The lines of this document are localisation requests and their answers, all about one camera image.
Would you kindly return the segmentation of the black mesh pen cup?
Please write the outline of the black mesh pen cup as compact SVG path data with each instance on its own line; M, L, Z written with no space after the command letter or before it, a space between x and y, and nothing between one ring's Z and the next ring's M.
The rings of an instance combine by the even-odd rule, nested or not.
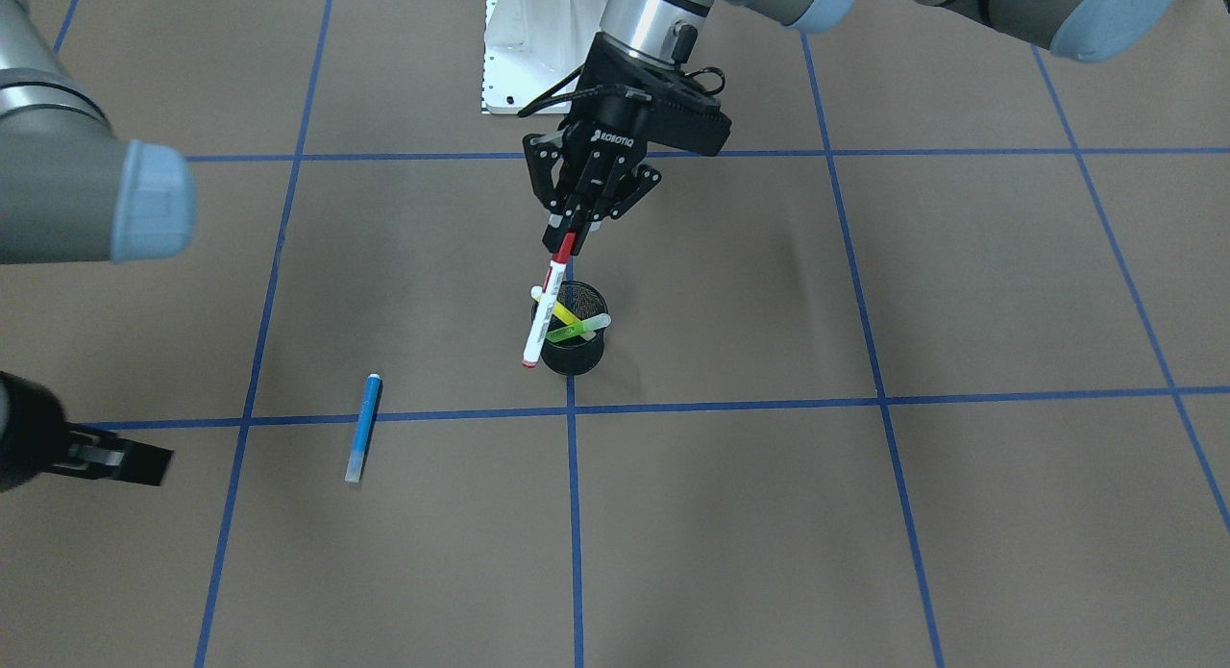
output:
M566 321L566 319L558 317L557 312L551 312L549 335L554 335L554 331L573 325L576 321L584 321L584 319L609 312L601 293L593 285L579 280L565 280L558 289L556 301L568 310L572 317ZM605 328L593 331L590 335L574 335L567 340L558 340L558 342L545 340L541 360L558 375L579 376L589 373L599 364L603 351L605 351L603 335L605 335Z

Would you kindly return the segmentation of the yellow highlighter pen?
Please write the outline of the yellow highlighter pen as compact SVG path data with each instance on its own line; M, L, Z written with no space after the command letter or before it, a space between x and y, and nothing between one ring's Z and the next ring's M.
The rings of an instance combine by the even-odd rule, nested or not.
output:
M535 303L539 303L542 296L542 287L533 287L530 289L530 296ZM557 319L558 324L563 327L578 325L581 322L581 317L577 317L574 312L563 305L562 294L558 294L556 301L554 301L554 319Z

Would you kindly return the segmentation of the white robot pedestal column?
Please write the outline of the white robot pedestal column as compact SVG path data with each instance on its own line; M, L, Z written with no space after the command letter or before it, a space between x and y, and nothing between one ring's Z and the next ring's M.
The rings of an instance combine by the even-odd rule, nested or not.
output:
M581 66L606 0L483 0L480 112L514 114Z

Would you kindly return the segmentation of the green highlighter pen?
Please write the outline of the green highlighter pen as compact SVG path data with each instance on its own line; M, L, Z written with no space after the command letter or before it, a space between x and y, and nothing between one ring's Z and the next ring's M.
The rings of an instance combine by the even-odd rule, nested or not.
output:
M577 336L583 336L584 340L592 340L597 336L598 331L605 330L613 322L609 312L598 314L598 316L579 319L578 321L558 327L556 330L549 331L546 340L554 344L562 344L566 340L577 338Z

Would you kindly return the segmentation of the red white marker pen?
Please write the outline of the red white marker pen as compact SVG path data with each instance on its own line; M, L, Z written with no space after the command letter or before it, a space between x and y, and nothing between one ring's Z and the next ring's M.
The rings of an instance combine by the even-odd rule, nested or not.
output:
M562 287L565 280L567 264L572 257L576 237L576 233L567 233L561 246L558 246L558 251L554 252L554 256L549 260L549 274L545 276L542 290L538 299L538 306L533 317L533 325L522 354L522 365L526 367L526 369L534 369L534 367L538 367L539 360L541 359L544 344L546 343L546 340L549 340L549 327L551 319L554 319L554 305L557 303L558 288Z

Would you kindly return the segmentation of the blue marker pen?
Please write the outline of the blue marker pen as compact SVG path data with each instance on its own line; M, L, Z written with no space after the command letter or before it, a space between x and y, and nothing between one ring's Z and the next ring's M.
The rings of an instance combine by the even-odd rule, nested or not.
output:
M344 483L360 483L363 479L367 456L371 445L371 435L378 419L379 406L383 396L383 376L378 373L370 374L363 388L360 407L357 411L355 432L351 443L351 454L344 470Z

